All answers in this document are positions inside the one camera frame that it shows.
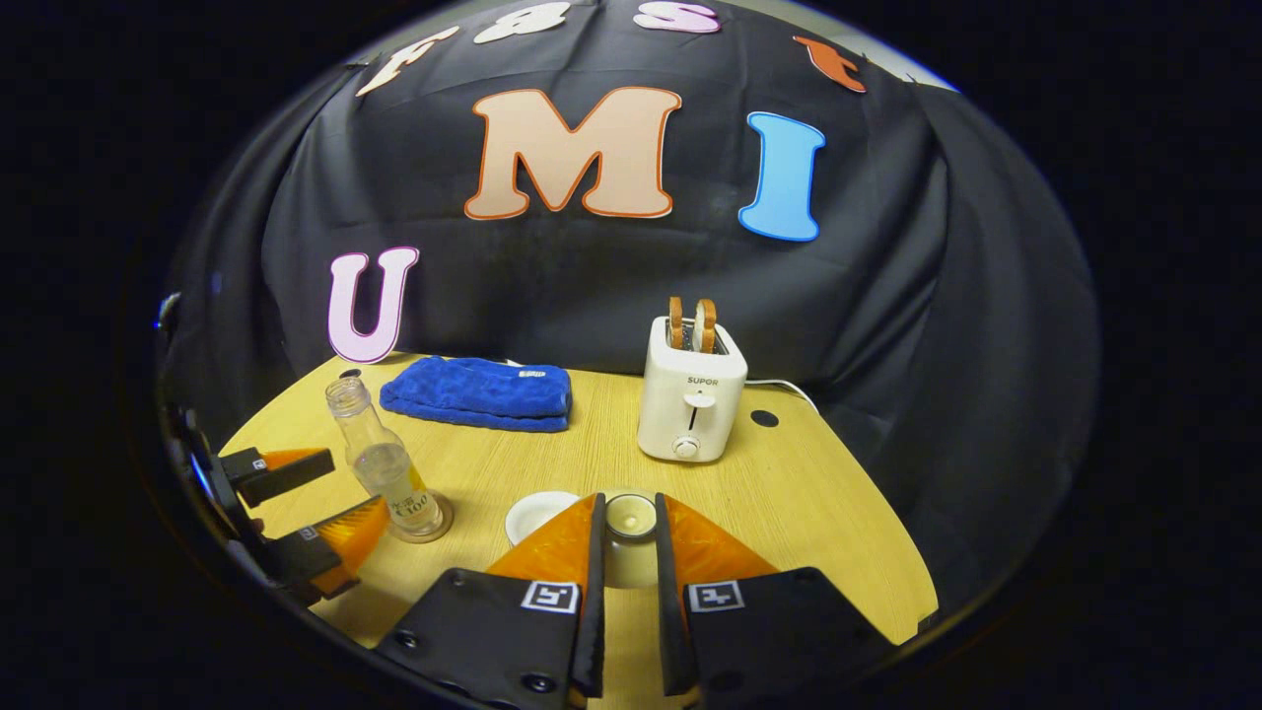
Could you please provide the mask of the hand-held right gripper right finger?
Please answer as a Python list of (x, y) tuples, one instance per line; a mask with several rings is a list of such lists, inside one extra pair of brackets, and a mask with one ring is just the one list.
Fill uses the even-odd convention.
[(668, 696), (830, 697), (887, 665), (887, 638), (819, 569), (777, 570), (689, 504), (654, 504)]

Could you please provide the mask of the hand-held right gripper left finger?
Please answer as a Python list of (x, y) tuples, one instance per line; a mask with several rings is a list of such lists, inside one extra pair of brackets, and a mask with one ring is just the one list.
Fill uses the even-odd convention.
[(604, 496), (569, 504), (483, 571), (451, 569), (376, 655), (472, 707), (582, 707), (603, 694)]

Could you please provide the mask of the clear glass water bottle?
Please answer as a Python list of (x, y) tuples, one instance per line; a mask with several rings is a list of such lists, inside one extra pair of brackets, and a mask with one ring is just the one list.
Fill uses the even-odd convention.
[(386, 428), (374, 397), (361, 380), (337, 380), (324, 391), (329, 415), (338, 424), (351, 470), (370, 494), (382, 496), (390, 522), (410, 533), (428, 533), (439, 522), (432, 491), (403, 440)]

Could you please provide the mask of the white teacup lid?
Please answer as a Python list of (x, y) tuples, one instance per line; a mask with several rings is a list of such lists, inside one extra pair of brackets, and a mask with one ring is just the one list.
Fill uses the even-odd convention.
[(615, 589), (658, 584), (658, 508), (647, 496), (621, 491), (604, 503), (604, 584)]

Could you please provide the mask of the white glass teacup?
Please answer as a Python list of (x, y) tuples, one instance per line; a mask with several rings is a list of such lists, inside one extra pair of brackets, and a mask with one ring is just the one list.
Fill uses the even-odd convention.
[(546, 522), (564, 512), (581, 499), (569, 491), (535, 491), (522, 496), (512, 504), (505, 517), (505, 532), (510, 545), (522, 544), (524, 538), (538, 531)]

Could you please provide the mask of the round cork coaster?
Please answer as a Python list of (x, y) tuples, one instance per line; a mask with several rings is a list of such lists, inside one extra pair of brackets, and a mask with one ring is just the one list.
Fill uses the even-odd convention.
[(428, 531), (427, 533), (414, 533), (403, 530), (401, 526), (398, 526), (396, 523), (390, 523), (390, 526), (387, 526), (387, 533), (390, 533), (392, 538), (401, 540), (401, 542), (406, 544), (430, 544), (442, 538), (442, 536), (451, 530), (451, 526), (454, 525), (456, 508), (451, 499), (448, 499), (445, 494), (442, 494), (440, 491), (432, 491), (430, 499), (433, 499), (437, 504), (437, 509), (439, 512), (439, 522), (435, 528)]

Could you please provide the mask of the blue folded towel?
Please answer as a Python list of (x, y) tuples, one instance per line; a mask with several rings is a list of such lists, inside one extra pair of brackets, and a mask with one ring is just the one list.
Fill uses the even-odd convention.
[(390, 412), (424, 421), (517, 433), (569, 428), (572, 388), (565, 370), (549, 364), (424, 356), (380, 390)]

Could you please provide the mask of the white toaster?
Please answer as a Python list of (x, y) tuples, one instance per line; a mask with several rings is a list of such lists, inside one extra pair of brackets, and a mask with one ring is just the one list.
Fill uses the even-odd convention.
[(729, 433), (748, 367), (724, 327), (714, 327), (713, 352), (671, 349), (668, 317), (651, 322), (637, 445), (659, 460), (716, 462)]

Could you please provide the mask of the black backdrop cloth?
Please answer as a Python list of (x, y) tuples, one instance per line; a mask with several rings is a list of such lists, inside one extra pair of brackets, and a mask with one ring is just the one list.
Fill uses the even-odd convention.
[(668, 293), (798, 383), (944, 609), (1005, 581), (1087, 450), (1098, 306), (1070, 219), (964, 95), (716, 0), (509, 10), (362, 49), (257, 125), (179, 251), (159, 380), (222, 445), (334, 356), (332, 265), (413, 248), (398, 347), (639, 373)]

